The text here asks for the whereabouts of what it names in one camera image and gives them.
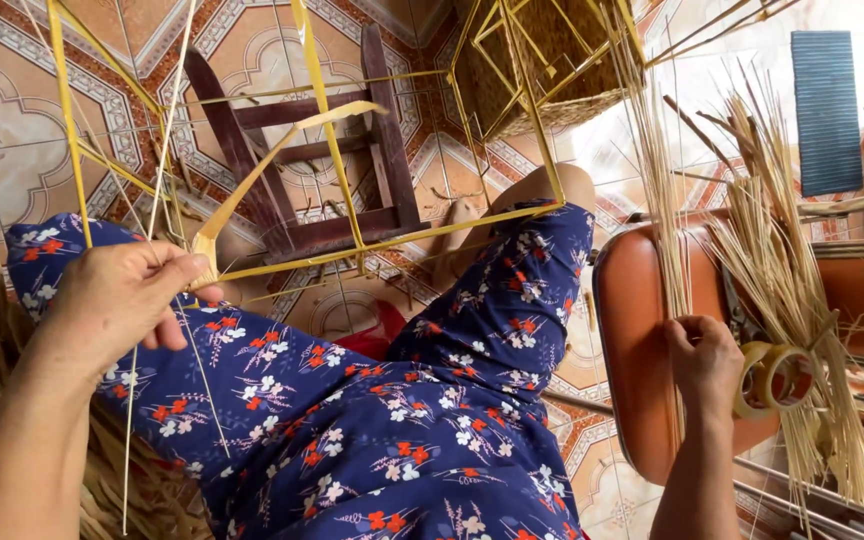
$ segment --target red object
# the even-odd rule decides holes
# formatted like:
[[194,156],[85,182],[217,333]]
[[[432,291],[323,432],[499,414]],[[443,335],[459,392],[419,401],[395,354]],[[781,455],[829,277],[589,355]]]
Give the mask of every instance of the red object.
[[384,362],[389,345],[405,327],[405,317],[386,300],[376,300],[375,308],[378,314],[377,325],[336,339],[335,344],[374,361]]

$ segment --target blue cloth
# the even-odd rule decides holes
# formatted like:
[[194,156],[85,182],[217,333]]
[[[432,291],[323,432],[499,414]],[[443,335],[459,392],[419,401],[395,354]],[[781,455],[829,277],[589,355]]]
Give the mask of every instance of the blue cloth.
[[[97,393],[124,418],[134,385],[135,432],[198,480],[217,538],[571,540],[578,512],[539,394],[566,353],[593,223],[567,204],[496,224],[384,362],[236,307],[186,308],[230,457],[191,347],[139,347],[135,377],[128,354]],[[96,246],[142,240],[90,230]],[[6,242],[39,320],[84,250],[82,220],[15,225]]]

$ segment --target woman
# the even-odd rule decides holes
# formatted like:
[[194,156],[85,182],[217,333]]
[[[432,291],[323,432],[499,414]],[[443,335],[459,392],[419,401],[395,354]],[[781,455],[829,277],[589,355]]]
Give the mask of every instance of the woman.
[[[384,362],[222,306],[215,286],[196,292],[209,307],[190,306],[179,292],[206,268],[200,255],[101,222],[90,229],[106,247],[82,253],[69,214],[13,227],[16,292],[33,318],[48,314],[0,399],[0,538],[78,536],[90,398],[125,416],[130,389],[132,427],[198,480],[218,538],[576,538],[539,398],[565,355],[595,197],[580,169],[558,174],[569,204],[473,229],[465,245],[494,238],[452,257],[461,276]],[[539,169],[495,204],[551,197]],[[653,538],[738,538],[741,353],[708,317],[666,332],[688,423]]]

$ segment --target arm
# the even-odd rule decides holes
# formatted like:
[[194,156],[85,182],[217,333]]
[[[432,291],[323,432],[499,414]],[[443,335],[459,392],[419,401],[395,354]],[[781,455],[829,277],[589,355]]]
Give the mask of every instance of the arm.
[[[712,317],[669,321],[665,333],[685,404],[685,440],[655,512],[650,538],[738,540],[732,401],[742,352],[726,325]],[[688,336],[701,339],[693,347]]]
[[[0,398],[0,539],[79,537],[95,384],[140,339],[186,346],[168,305],[208,268],[202,259],[153,242],[94,248],[66,267]],[[217,287],[198,294],[221,298]]]

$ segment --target tape roll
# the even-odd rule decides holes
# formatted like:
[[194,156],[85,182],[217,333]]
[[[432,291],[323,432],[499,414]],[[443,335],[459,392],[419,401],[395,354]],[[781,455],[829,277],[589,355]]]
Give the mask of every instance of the tape roll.
[[777,411],[800,406],[815,381],[809,352],[792,345],[770,347],[752,377],[758,400]]
[[762,365],[762,360],[771,349],[772,344],[763,341],[750,341],[741,347],[745,362],[742,364],[742,377],[732,401],[732,411],[739,418],[752,420],[769,414],[768,404],[759,398],[756,388],[756,368]]

